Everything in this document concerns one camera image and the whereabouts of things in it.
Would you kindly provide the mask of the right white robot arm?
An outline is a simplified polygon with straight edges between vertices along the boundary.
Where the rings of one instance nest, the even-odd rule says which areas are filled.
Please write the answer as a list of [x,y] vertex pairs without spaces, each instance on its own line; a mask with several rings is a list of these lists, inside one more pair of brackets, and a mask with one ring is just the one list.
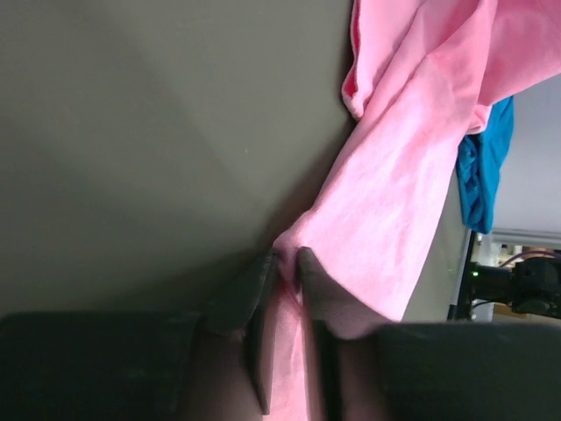
[[533,257],[512,268],[473,264],[467,276],[470,303],[500,303],[518,314],[560,318],[560,259]]

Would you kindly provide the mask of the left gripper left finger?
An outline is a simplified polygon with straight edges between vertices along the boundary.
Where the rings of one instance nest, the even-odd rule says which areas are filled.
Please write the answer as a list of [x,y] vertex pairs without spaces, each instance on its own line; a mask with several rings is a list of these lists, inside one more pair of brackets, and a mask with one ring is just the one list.
[[277,255],[200,310],[34,311],[1,321],[4,420],[261,420]]

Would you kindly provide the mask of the pink t shirt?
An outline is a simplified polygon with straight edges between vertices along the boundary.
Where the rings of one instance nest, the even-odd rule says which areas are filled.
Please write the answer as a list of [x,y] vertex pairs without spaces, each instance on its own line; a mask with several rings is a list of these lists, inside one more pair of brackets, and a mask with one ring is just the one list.
[[344,102],[357,126],[312,207],[275,240],[272,420],[308,420],[296,254],[400,320],[435,236],[458,145],[492,106],[560,71],[557,1],[357,1]]

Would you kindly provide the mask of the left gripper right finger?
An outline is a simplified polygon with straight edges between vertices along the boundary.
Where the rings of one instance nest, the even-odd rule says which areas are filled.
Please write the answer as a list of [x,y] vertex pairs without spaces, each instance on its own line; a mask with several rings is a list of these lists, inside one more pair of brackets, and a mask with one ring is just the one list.
[[334,281],[307,247],[296,273],[310,419],[559,419],[557,325],[395,323]]

